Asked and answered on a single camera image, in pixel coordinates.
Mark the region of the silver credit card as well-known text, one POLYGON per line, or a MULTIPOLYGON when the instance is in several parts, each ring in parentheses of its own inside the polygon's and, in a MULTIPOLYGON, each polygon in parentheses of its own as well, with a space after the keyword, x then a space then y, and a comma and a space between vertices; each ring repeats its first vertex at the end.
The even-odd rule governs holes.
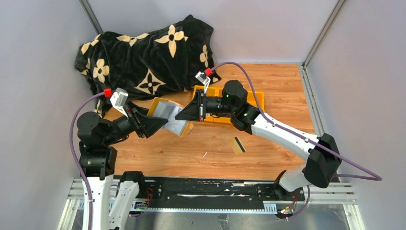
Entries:
POLYGON ((182 107, 174 106, 171 107, 169 112, 165 112, 168 115, 168 122, 164 125, 164 129, 175 134, 179 137, 182 137, 186 130, 188 129, 190 122, 187 120, 177 120, 176 115, 182 110, 182 107))

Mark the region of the yellow leather card holder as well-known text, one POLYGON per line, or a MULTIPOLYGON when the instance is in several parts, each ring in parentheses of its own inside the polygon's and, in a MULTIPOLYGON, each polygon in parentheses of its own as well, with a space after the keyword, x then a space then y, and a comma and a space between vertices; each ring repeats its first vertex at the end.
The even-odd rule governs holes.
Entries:
MULTIPOLYGON (((174 107, 174 106, 182 107, 182 109, 185 108, 185 106, 183 106, 179 103, 176 103, 175 101, 156 97, 153 99, 151 107, 150 107, 147 115, 154 116, 154 117, 168 118, 168 115, 166 115, 165 112, 169 112, 171 110, 171 107, 174 107)), ((191 131, 193 130, 193 127, 194 127, 194 125, 190 122, 190 125, 189 125, 188 129, 186 130, 186 133, 183 136, 190 134, 191 131)))

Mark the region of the gold card black stripe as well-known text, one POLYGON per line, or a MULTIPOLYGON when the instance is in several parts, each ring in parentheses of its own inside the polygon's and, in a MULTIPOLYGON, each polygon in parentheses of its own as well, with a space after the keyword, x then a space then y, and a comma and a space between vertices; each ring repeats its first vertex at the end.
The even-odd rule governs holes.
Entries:
POLYGON ((246 149, 243 146, 243 144, 242 144, 241 140, 239 139, 239 137, 234 137, 234 138, 230 139, 229 144, 230 144, 233 152, 236 155, 240 155, 240 154, 246 152, 246 149))

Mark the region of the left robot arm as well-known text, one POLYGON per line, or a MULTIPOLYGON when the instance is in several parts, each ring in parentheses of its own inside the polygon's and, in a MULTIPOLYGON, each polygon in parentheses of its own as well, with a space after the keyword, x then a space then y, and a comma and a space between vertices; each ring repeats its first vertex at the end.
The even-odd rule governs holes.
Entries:
POLYGON ((118 151, 114 144, 126 140, 135 132, 149 138, 161 129, 166 118, 148 116, 148 110, 139 106, 125 106, 126 114, 116 120, 101 118, 96 112, 83 113, 77 120, 85 213, 83 229, 122 230, 131 214, 135 198, 147 193, 141 171, 124 172, 118 184, 113 204, 110 204, 115 163, 118 151))

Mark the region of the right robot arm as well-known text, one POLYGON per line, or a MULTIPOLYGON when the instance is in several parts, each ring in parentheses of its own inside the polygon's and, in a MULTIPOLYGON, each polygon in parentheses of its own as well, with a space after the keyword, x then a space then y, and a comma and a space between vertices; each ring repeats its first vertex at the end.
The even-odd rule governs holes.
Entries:
POLYGON ((207 96, 203 90, 198 90, 175 118, 201 121, 206 114, 230 115, 236 129, 271 140, 299 156, 304 164, 282 171, 274 181, 273 193, 279 200, 286 200, 293 191, 307 185, 327 188, 342 162, 331 153, 338 152, 335 139, 329 134, 319 137, 279 122, 251 105, 247 97, 248 91, 239 81, 229 80, 220 97, 207 96))

